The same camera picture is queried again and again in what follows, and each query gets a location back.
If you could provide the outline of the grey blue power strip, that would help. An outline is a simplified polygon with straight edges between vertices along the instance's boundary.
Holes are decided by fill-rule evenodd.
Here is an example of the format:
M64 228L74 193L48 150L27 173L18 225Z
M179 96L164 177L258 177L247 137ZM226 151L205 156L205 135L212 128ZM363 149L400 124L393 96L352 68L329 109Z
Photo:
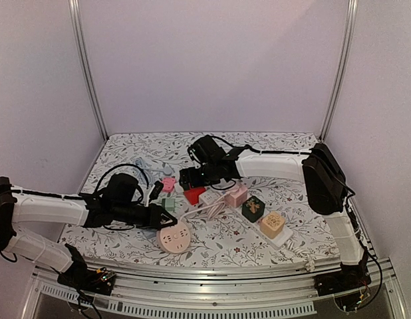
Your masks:
M156 238L156 231L143 231L142 235L147 240L155 239Z

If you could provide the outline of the round pink socket base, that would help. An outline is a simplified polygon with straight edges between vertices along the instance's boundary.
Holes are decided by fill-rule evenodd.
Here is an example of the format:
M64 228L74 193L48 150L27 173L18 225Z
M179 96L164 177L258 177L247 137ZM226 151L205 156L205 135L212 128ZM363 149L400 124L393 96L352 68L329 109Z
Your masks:
M176 225L163 228L156 233L160 248L170 254L185 252L191 243L191 232L188 226L179 221Z

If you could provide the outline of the light green plug adapter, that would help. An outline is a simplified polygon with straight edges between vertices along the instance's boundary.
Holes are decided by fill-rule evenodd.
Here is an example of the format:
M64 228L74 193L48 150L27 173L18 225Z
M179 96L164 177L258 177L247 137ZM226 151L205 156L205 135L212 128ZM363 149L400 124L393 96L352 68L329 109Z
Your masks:
M169 213L180 213L180 204L174 198L162 199L162 207Z

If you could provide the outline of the pink plug adapter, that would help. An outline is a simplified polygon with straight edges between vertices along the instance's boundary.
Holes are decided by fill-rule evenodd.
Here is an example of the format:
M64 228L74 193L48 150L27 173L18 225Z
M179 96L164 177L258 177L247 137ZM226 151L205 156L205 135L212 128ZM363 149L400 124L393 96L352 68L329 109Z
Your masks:
M171 193L174 190L176 184L176 178L174 177L165 177L162 179L163 188L162 191L165 193Z

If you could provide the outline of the white cube adapter red print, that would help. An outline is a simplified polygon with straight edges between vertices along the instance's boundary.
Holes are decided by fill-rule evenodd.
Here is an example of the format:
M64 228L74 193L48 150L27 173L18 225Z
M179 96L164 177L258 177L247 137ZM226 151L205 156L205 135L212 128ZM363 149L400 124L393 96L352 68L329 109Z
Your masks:
M220 194L212 189L208 189L202 194L199 195L199 204L202 204L203 206L208 206L214 204Z

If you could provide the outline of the pink cube adapter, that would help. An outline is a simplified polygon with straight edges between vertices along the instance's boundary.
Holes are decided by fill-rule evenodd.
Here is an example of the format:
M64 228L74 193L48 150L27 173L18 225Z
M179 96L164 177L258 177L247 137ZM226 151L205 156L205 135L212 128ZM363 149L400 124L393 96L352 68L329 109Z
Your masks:
M248 188L241 182L225 192L225 202L228 206L237 208L247 200Z

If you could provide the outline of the dark green cube adapter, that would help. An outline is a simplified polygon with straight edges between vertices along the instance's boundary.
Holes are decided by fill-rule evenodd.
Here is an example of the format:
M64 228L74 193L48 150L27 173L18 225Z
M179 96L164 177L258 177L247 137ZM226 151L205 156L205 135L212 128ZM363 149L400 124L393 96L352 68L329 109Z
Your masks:
M251 223L257 222L262 218L265 210L265 204L256 196L251 196L241 207L241 214Z

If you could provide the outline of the beige cube adapter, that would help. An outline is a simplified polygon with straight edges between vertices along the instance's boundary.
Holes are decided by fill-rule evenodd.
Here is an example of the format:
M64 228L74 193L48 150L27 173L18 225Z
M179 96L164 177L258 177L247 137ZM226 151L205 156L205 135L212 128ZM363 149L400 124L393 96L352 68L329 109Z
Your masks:
M283 229L285 218L277 212L270 212L260 222L260 231L269 239L274 239Z

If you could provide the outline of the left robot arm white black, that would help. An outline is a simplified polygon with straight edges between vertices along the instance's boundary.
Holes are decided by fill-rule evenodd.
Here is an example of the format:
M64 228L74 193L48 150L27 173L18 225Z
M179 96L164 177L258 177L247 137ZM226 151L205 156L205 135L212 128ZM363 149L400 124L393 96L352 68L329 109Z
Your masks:
M138 180L127 173L105 174L108 183L92 193L61 195L22 189L0 177L0 253L19 255L65 273L77 288L86 288L91 273L76 248L61 245L23 228L26 222L64 223L93 229L113 222L140 229L173 227L178 220L153 203L163 185L160 182L144 193Z

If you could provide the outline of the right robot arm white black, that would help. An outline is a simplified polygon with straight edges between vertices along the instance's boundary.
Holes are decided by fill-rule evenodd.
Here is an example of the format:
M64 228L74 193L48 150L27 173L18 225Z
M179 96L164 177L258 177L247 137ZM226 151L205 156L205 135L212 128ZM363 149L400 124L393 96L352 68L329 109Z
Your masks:
M330 149L322 143L308 150L257 150L246 144L225 151L217 136L206 135L188 147L197 167L180 170L184 190L245 177L292 179L304 183L309 207L328 223L341 258L337 284L350 290L362 279L369 253L360 240L349 200L355 192Z

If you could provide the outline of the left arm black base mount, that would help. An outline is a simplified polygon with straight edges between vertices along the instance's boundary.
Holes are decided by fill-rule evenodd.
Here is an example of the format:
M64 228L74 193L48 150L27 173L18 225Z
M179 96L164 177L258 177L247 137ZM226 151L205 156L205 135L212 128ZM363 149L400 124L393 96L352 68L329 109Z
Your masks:
M116 273L102 267L90 270L82 267L72 267L58 275L57 282L76 290L110 296L114 288Z

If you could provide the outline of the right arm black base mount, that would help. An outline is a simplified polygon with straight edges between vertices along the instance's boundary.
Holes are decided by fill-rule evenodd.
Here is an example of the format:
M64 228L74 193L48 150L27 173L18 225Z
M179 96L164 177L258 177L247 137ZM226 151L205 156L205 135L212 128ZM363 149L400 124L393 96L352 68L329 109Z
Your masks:
M368 269L360 266L341 265L338 271L318 274L314 277L314 287L319 296L345 292L370 283Z

